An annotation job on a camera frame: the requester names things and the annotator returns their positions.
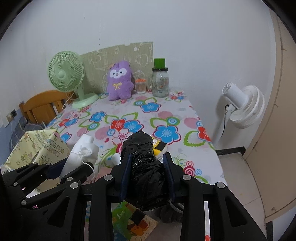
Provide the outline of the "black plastic bundle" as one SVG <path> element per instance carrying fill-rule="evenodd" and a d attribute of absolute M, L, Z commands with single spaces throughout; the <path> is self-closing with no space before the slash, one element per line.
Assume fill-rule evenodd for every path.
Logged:
<path fill-rule="evenodd" d="M 163 223 L 182 223 L 183 210 L 171 202 L 171 185 L 165 166 L 156 159 L 152 137 L 143 131 L 129 136 L 121 157 L 131 154 L 125 200 L 140 211 L 154 211 Z"/>

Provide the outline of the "green picture book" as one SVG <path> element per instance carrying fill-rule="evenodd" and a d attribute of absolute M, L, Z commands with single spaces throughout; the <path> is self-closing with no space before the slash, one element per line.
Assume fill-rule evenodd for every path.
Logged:
<path fill-rule="evenodd" d="M 158 225 L 153 218 L 123 201 L 112 211 L 114 240 L 146 240 Z"/>

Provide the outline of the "white cloth drawstring bag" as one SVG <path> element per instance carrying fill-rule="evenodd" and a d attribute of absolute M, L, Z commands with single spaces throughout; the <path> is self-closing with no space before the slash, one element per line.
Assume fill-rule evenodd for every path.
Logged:
<path fill-rule="evenodd" d="M 94 138 L 83 134 L 72 148 L 67 161 L 61 171 L 60 180 L 81 165 L 92 167 L 92 179 L 95 177 L 94 165 L 97 161 L 99 147 L 94 144 Z"/>

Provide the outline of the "yellow cartoon packet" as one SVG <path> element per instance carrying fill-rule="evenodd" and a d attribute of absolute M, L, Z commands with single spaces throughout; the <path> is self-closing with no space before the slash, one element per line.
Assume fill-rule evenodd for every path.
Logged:
<path fill-rule="evenodd" d="M 156 138 L 152 138 L 153 140 L 153 153 L 157 160 L 162 159 L 163 154 L 167 151 L 167 143 L 158 140 Z"/>

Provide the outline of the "yellow fabric storage box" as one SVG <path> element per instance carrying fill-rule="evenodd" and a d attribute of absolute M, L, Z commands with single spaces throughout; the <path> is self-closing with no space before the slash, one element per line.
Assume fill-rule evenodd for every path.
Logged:
<path fill-rule="evenodd" d="M 67 159 L 70 149 L 55 130 L 27 131 L 1 167 L 3 173 L 29 164 L 56 164 Z"/>

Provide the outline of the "grey plaid pillow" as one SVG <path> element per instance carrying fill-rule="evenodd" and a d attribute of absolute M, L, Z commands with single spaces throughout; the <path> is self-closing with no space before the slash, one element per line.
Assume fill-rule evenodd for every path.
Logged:
<path fill-rule="evenodd" d="M 10 140 L 10 151 L 13 150 L 13 148 L 21 139 L 21 137 L 25 134 L 25 132 L 43 130 L 44 128 L 45 126 L 43 124 L 40 125 L 40 124 L 31 123 L 31 122 L 28 122 L 28 123 L 19 122 L 12 133 L 12 137 Z"/>

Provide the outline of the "floral tablecloth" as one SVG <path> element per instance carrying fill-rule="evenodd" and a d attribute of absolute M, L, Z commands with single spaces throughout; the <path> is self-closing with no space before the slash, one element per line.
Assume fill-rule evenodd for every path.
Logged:
<path fill-rule="evenodd" d="M 173 162 L 185 174 L 200 182 L 224 182 L 217 153 L 206 129 L 183 91 L 172 91 L 165 98 L 151 93 L 134 94 L 129 99 L 110 101 L 101 93 L 98 100 L 84 108 L 67 106 L 48 124 L 69 148 L 87 134 L 99 147 L 94 165 L 97 177 L 108 174 L 123 142 L 143 131 L 155 141 L 166 144 Z"/>

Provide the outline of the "purple plush toy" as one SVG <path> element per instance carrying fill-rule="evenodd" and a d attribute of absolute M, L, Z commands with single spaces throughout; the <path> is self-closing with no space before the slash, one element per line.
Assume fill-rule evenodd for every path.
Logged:
<path fill-rule="evenodd" d="M 132 96 L 132 70 L 128 61 L 115 63 L 107 74 L 107 93 L 110 101 Z"/>

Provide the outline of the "small jar orange lid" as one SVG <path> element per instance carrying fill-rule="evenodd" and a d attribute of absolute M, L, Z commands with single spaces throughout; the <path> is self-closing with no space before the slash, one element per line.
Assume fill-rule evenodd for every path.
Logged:
<path fill-rule="evenodd" d="M 135 80 L 135 90 L 138 94 L 144 94 L 147 91 L 147 81 L 145 79 Z"/>

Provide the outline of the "white standing fan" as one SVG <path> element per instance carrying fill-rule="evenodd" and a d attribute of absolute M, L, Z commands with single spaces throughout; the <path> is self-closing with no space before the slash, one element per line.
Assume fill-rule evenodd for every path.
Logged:
<path fill-rule="evenodd" d="M 227 104 L 223 108 L 222 122 L 212 138 L 214 147 L 223 136 L 229 121 L 236 128 L 248 128 L 260 119 L 265 107 L 264 95 L 255 85 L 240 89 L 233 82 L 227 82 L 222 89 L 222 96 Z"/>

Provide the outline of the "green desk fan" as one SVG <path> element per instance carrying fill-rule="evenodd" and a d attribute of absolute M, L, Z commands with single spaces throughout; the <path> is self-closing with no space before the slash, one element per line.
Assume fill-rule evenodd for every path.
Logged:
<path fill-rule="evenodd" d="M 60 92 L 75 92 L 78 98 L 72 102 L 74 109 L 84 108 L 98 100 L 95 93 L 85 94 L 82 86 L 85 69 L 82 57 L 71 51 L 55 54 L 48 66 L 48 78 Z"/>

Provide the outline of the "glass jar green lid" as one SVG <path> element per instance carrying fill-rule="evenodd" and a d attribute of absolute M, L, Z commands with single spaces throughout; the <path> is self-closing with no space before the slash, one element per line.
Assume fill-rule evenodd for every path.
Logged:
<path fill-rule="evenodd" d="M 170 92 L 169 74 L 165 58 L 154 58 L 154 67 L 151 75 L 152 95 L 155 97 L 167 97 Z"/>

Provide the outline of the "green patterned backboard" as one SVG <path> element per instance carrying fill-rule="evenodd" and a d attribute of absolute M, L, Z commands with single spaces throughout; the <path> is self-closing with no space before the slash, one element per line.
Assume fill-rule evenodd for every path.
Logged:
<path fill-rule="evenodd" d="M 132 81 L 148 80 L 154 66 L 153 42 L 116 45 L 81 55 L 85 77 L 82 82 L 85 93 L 107 92 L 107 72 L 113 64 L 128 61 L 132 69 Z"/>

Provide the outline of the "wall power outlet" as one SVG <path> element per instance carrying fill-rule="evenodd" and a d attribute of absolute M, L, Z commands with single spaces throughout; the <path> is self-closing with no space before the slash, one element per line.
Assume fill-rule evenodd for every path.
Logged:
<path fill-rule="evenodd" d="M 17 116 L 17 112 L 16 110 L 14 109 L 12 112 L 11 112 L 11 117 L 12 118 L 15 118 Z"/>

